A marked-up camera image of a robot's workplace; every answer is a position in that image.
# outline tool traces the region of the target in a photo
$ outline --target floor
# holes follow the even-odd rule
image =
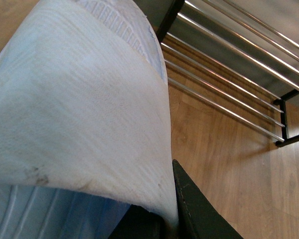
[[[165,40],[165,43],[233,82],[245,85],[264,100],[271,100],[271,97],[259,94],[253,87],[242,84],[228,72],[218,69],[204,57],[190,53],[188,48],[180,47],[175,41]],[[227,87],[171,51],[164,49],[164,56],[219,88]],[[167,70],[171,78],[279,134],[278,127],[203,89],[173,67]],[[238,98],[242,97],[230,87],[227,90]],[[169,98],[172,156],[216,210],[246,239],[299,239],[299,142],[277,148],[271,138],[171,85]],[[249,104],[279,120],[279,113],[259,104]],[[287,107],[291,112],[291,134],[299,133],[299,109],[290,104]]]

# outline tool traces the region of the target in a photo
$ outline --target black metal frame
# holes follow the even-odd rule
[[[156,36],[160,43],[164,40],[168,30],[175,21],[177,14],[183,7],[184,3],[185,0],[174,0],[173,4],[168,9],[168,12],[166,13],[162,23],[160,24],[156,32]]]
[[[286,101],[292,99],[293,97],[299,95],[299,91],[297,90],[292,90],[286,94],[284,94],[283,96],[281,96],[280,100],[275,100],[274,104],[277,106],[280,106],[280,109],[283,111],[283,113],[281,113],[280,117],[281,117],[281,123],[285,126],[282,128],[282,137],[285,140],[284,142],[279,142],[277,141],[275,143],[275,145],[277,147],[284,147],[286,145],[292,144],[292,143],[296,143],[299,142],[299,135],[293,136],[291,138],[289,138],[289,129],[288,129],[288,121],[287,121],[287,108],[286,108]]]
[[[185,0],[174,0],[173,4],[168,9],[168,12],[166,13],[162,23],[160,24],[156,32],[156,36],[160,43],[164,40],[168,30],[170,29],[170,27],[172,26],[173,22],[176,19],[178,12],[183,7],[184,2]],[[275,145],[277,147],[283,147],[299,141],[299,135],[289,138],[287,109],[286,109],[286,101],[292,99],[297,95],[299,95],[299,91],[292,90],[286,93],[285,95],[283,95],[281,99],[274,101],[274,104],[279,105],[280,109],[283,111],[283,113],[281,113],[281,123],[285,126],[282,127],[282,138],[284,139],[284,142],[276,141]]]

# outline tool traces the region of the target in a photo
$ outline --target metal rod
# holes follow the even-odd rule
[[[262,53],[268,55],[269,57],[271,57],[272,59],[275,59],[276,61],[280,62],[282,65],[284,65],[285,67],[287,67],[288,69],[290,69],[291,71],[293,71],[294,73],[296,73],[297,75],[299,75],[299,70],[296,69],[295,67],[293,67],[292,65],[288,64],[287,62],[283,61],[282,59],[280,59],[279,57],[275,56],[274,54],[270,53],[269,51],[265,50],[263,47],[261,47],[260,45],[257,45],[255,42],[252,42],[251,40],[248,40],[247,38],[243,37],[242,35],[238,34],[237,32],[235,32],[234,30],[232,30],[231,28],[227,27],[226,25],[222,24],[220,21],[218,21],[217,19],[215,19],[212,16],[209,16],[207,13],[205,13],[203,10],[201,9],[197,9],[197,11],[199,11],[202,15],[204,15],[207,19],[211,20],[212,22],[216,23],[217,25],[221,26],[223,29],[225,29],[226,31],[228,31],[229,33],[233,34],[234,36],[240,38],[241,40],[243,40],[244,42],[246,42],[249,45],[252,45],[254,48],[256,48],[257,50],[261,51]]]
[[[235,98],[235,97],[231,96],[230,94],[228,94],[228,93],[222,91],[222,90],[219,89],[218,87],[216,87],[216,86],[214,86],[214,85],[212,85],[212,84],[210,84],[210,83],[204,81],[203,79],[197,77],[196,75],[190,73],[189,71],[186,71],[185,69],[181,68],[180,66],[177,66],[177,65],[175,65],[174,63],[171,63],[170,61],[167,61],[167,60],[165,60],[165,63],[167,63],[168,65],[170,65],[170,66],[176,68],[177,70],[183,72],[184,74],[190,76],[190,77],[193,78],[195,81],[197,81],[197,82],[199,82],[199,83],[201,83],[201,84],[204,84],[204,85],[208,86],[209,88],[212,88],[214,91],[217,91],[218,93],[220,93],[220,94],[226,96],[227,98],[230,98],[232,101],[234,101],[234,102],[236,102],[236,103],[238,103],[238,104],[240,104],[240,105],[246,107],[246,108],[249,109],[250,111],[253,111],[254,113],[256,113],[256,114],[258,114],[258,115],[264,117],[264,118],[267,119],[268,121],[271,121],[271,122],[273,122],[273,123],[279,125],[280,127],[285,127],[282,123],[276,121],[275,119],[269,117],[268,115],[265,115],[265,114],[259,112],[258,110],[252,108],[250,105],[248,105],[248,104],[246,104],[246,103],[244,103],[244,102],[241,102],[241,101],[238,100],[237,98]]]
[[[190,48],[193,51],[196,51],[197,53],[203,55],[204,57],[208,58],[209,60],[215,62],[216,64],[220,65],[221,67],[225,68],[226,70],[230,71],[232,74],[237,75],[238,77],[242,78],[243,80],[247,81],[248,83],[252,84],[253,86],[259,88],[262,91],[265,91],[266,93],[268,93],[269,95],[275,97],[276,99],[280,100],[280,97],[275,95],[274,93],[268,91],[267,89],[263,88],[262,86],[256,84],[255,82],[253,82],[252,80],[248,79],[247,77],[245,77],[244,75],[238,73],[237,71],[234,71],[233,69],[229,68],[228,66],[224,65],[223,63],[221,63],[220,61],[217,61],[216,59],[208,56],[207,54],[205,54],[204,52],[198,50],[197,48],[189,45],[187,42],[177,38],[176,36],[170,34],[169,32],[167,33],[168,36],[172,37],[174,40],[177,40],[179,42],[181,42],[182,44],[184,44],[185,46],[187,46],[188,48]]]
[[[184,0],[174,0],[172,5],[169,7],[163,21],[158,27],[156,36],[159,42],[162,42],[166,36],[166,33],[170,29],[171,25],[177,17],[177,13],[181,10],[184,5]]]
[[[268,43],[272,44],[274,47],[278,48],[279,50],[281,50],[282,52],[284,52],[285,54],[291,56],[292,58],[294,58],[296,61],[299,62],[299,57],[297,55],[295,55],[294,53],[292,53],[291,51],[289,51],[288,49],[284,48],[283,46],[281,46],[280,44],[276,43],[275,41],[273,41],[272,39],[270,39],[269,37],[267,37],[266,35],[262,34],[261,32],[259,32],[257,29],[255,29],[254,27],[252,27],[251,25],[247,24],[246,22],[243,22],[242,20],[232,16],[230,13],[226,12],[225,10],[223,10],[222,8],[220,8],[219,6],[213,4],[210,0],[203,0],[205,3],[207,3],[208,5],[210,5],[211,7],[213,7],[214,9],[216,9],[217,11],[221,12],[222,14],[224,14],[225,16],[229,17],[230,19],[232,19],[233,21],[235,21],[236,23],[238,23],[239,25],[243,26],[244,28],[248,29],[249,31],[251,31],[252,33],[256,34],[257,36],[261,37],[262,39],[264,39],[265,41],[267,41]],[[192,3],[190,3],[189,1],[185,1],[185,3],[188,6],[191,6],[193,9],[197,9],[199,10],[198,7],[196,7],[195,5],[193,5]]]
[[[284,147],[288,144],[299,142],[299,135],[286,139],[284,142],[276,142],[277,147]]]
[[[217,104],[217,103],[215,103],[215,102],[209,100],[208,98],[202,96],[202,95],[199,94],[198,92],[196,92],[196,91],[190,89],[189,87],[187,87],[187,86],[185,86],[185,85],[183,85],[183,84],[181,84],[181,83],[179,83],[179,82],[173,80],[172,78],[169,77],[169,78],[168,78],[168,81],[169,81],[171,84],[173,84],[173,85],[175,85],[175,86],[178,86],[178,87],[180,87],[181,89],[183,89],[184,91],[190,93],[191,95],[194,95],[194,96],[198,97],[199,99],[201,99],[202,101],[208,103],[209,105],[212,105],[213,107],[215,107],[215,108],[217,108],[217,109],[219,109],[219,110],[225,111],[225,112],[228,113],[231,117],[234,117],[234,118],[236,118],[236,119],[238,119],[238,120],[241,120],[241,121],[244,122],[245,124],[247,124],[247,125],[249,125],[249,126],[255,128],[255,129],[258,129],[258,130],[262,131],[263,133],[265,133],[265,134],[267,134],[267,135],[269,135],[269,136],[271,136],[271,137],[273,137],[273,138],[279,140],[280,142],[283,142],[283,141],[284,141],[283,138],[281,138],[281,137],[279,137],[279,136],[277,136],[277,135],[275,135],[275,134],[269,132],[268,130],[266,130],[266,129],[264,129],[264,128],[262,128],[262,127],[260,127],[260,126],[258,126],[258,125],[256,125],[256,124],[254,124],[254,123],[252,123],[252,122],[250,122],[249,120],[247,120],[247,119],[245,119],[245,118],[239,116],[238,114],[236,114],[236,113],[230,111],[229,109],[227,109],[227,108],[225,108],[225,107],[223,107],[223,106],[221,106],[221,105],[219,105],[219,104]]]
[[[236,52],[237,54],[241,55],[242,57],[244,57],[244,58],[246,58],[246,59],[254,62],[256,65],[258,65],[259,67],[261,67],[263,70],[267,71],[271,75],[275,76],[277,79],[279,79],[279,80],[281,80],[281,81],[289,84],[294,89],[296,89],[296,90],[299,91],[299,86],[296,85],[294,82],[292,82],[291,80],[287,79],[285,76],[283,76],[282,74],[278,73],[277,71],[275,71],[274,69],[270,68],[269,66],[265,65],[264,63],[262,63],[262,62],[256,60],[255,58],[251,57],[246,52],[242,51],[238,47],[234,46],[233,44],[231,44],[228,41],[224,40],[223,38],[219,37],[215,33],[209,31],[208,29],[206,29],[202,25],[198,24],[197,22],[191,20],[190,18],[186,17],[185,15],[183,15],[181,13],[178,13],[177,17],[179,19],[181,19],[182,21],[186,22],[187,24],[191,25],[195,29],[199,30],[200,32],[208,35],[209,37],[211,37],[214,40],[218,41],[222,45],[224,45],[227,48],[231,49],[232,51]]]
[[[288,42],[289,44],[291,44],[292,46],[296,47],[297,49],[299,49],[299,44],[294,42],[293,40],[291,40],[290,38],[288,38],[287,36],[283,35],[281,32],[278,32],[276,29],[274,29],[272,26],[269,26],[267,23],[261,21],[259,18],[257,18],[256,16],[252,15],[250,12],[247,12],[245,9],[243,9],[242,7],[236,5],[235,3],[229,1],[229,0],[223,0],[225,3],[227,3],[228,5],[232,6],[234,9],[238,10],[239,12],[241,12],[242,14],[244,14],[245,16],[249,17],[250,19],[254,20],[256,23],[258,23],[259,25],[263,26],[264,28],[266,28],[267,30],[271,31],[273,34],[279,36],[281,39],[283,39],[284,41]]]
[[[205,71],[207,71],[207,72],[210,73],[211,75],[216,76],[218,79],[221,79],[221,80],[227,82],[228,84],[232,85],[232,86],[235,87],[236,89],[241,90],[242,92],[244,92],[245,94],[249,95],[250,97],[252,97],[252,98],[254,98],[254,99],[260,101],[261,103],[265,104],[266,106],[268,106],[268,107],[270,107],[270,108],[272,108],[272,109],[274,109],[274,110],[276,110],[276,111],[282,113],[282,111],[281,111],[280,109],[278,109],[277,107],[275,107],[275,106],[269,104],[268,102],[266,102],[266,101],[260,99],[260,98],[257,97],[256,95],[254,95],[254,94],[250,93],[249,91],[245,90],[244,88],[242,88],[242,87],[236,85],[235,83],[233,83],[233,82],[227,80],[226,78],[224,78],[223,76],[221,76],[221,75],[217,74],[216,72],[212,71],[212,70],[209,69],[208,67],[203,66],[202,64],[198,63],[197,61],[195,61],[195,60],[191,59],[190,57],[188,57],[188,56],[186,56],[186,55],[180,53],[179,51],[175,50],[174,48],[172,48],[172,47],[170,47],[170,46],[167,46],[167,45],[164,44],[164,43],[161,43],[161,45],[164,46],[165,48],[171,50],[172,52],[176,53],[177,55],[179,55],[179,56],[185,58],[186,60],[190,61],[191,63],[195,64],[196,66],[198,66],[198,67],[204,69]]]

